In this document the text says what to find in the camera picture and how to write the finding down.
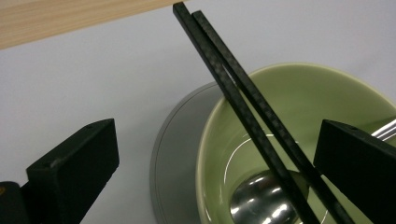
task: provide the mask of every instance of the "metal spoon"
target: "metal spoon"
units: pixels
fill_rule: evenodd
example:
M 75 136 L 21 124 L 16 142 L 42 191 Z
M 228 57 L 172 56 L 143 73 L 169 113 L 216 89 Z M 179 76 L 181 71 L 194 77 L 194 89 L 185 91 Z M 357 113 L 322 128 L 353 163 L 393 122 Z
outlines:
M 384 125 L 372 136 L 385 141 L 396 135 L 396 119 Z M 305 198 L 309 186 L 298 172 L 290 171 Z M 231 198 L 230 211 L 235 224 L 294 223 L 297 213 L 283 193 L 275 177 L 267 170 L 245 180 Z

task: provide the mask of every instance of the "white tabletop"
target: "white tabletop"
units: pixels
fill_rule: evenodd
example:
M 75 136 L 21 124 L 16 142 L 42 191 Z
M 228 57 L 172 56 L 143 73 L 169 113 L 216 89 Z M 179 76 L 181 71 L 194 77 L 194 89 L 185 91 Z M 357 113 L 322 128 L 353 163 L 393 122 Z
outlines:
M 248 72 L 310 62 L 396 103 L 395 1 L 191 0 Z M 0 50 L 0 181 L 84 125 L 114 118 L 120 167 L 82 223 L 156 223 L 149 163 L 166 116 L 212 82 L 171 7 Z

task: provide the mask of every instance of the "pair of chopsticks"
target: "pair of chopsticks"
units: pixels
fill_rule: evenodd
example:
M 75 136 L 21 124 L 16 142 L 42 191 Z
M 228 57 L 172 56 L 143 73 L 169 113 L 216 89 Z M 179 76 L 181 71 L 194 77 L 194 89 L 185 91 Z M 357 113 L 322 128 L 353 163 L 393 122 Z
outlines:
M 304 223 L 319 223 L 318 218 L 297 187 L 290 172 L 276 154 L 275 149 L 263 132 L 259 122 L 254 118 L 253 113 L 249 110 L 237 87 L 240 88 L 257 110 L 279 144 L 300 170 L 307 183 L 322 200 L 332 217 L 338 223 L 354 223 L 329 187 L 320 178 L 319 172 L 296 144 L 271 106 L 268 105 L 257 87 L 250 80 L 242 66 L 228 50 L 205 15 L 201 11 L 190 14 L 183 3 L 174 4 L 173 10 L 191 42 L 219 84 L 225 98 L 279 181 L 280 187 L 290 199 L 300 219 Z

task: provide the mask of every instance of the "green bowl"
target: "green bowl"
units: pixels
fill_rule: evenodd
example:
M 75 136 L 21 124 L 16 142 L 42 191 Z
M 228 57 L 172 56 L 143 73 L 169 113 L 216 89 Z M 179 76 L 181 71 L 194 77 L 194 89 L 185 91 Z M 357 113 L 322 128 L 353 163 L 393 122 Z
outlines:
M 324 119 L 371 133 L 396 118 L 396 107 L 377 91 L 325 66 L 277 64 L 250 77 L 311 161 Z M 261 125 L 286 167 L 298 171 L 262 121 Z M 396 139 L 391 141 L 396 146 Z M 218 102 L 206 123 L 197 160 L 196 190 L 201 221 L 233 223 L 229 204 L 234 190 L 243 180 L 269 168 L 225 99 Z M 356 223 L 370 223 L 329 180 L 325 177 L 324 180 Z M 312 191 L 308 203 L 323 223 L 335 223 Z

